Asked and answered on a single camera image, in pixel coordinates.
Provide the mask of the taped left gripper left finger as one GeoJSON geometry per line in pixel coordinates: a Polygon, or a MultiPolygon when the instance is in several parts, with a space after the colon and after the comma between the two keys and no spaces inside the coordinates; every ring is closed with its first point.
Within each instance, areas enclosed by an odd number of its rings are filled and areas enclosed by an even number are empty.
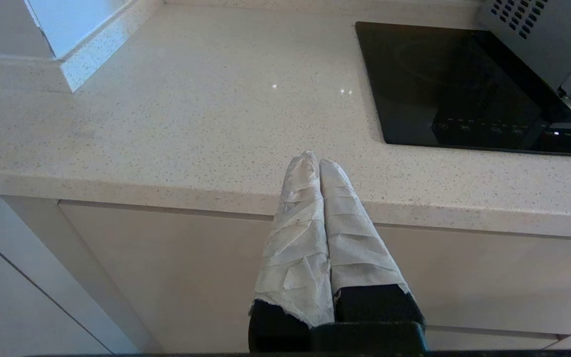
{"type": "Polygon", "coordinates": [[[313,329],[335,321],[319,163],[311,151],[286,170],[249,317],[252,353],[310,351],[313,329]]]}

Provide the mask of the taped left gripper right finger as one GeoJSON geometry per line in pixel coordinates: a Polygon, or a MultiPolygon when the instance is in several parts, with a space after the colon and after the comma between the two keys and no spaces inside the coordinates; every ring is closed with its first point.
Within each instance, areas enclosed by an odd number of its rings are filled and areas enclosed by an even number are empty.
{"type": "Polygon", "coordinates": [[[408,283],[346,172],[330,160],[320,161],[319,167],[336,320],[425,325],[408,283]]]}

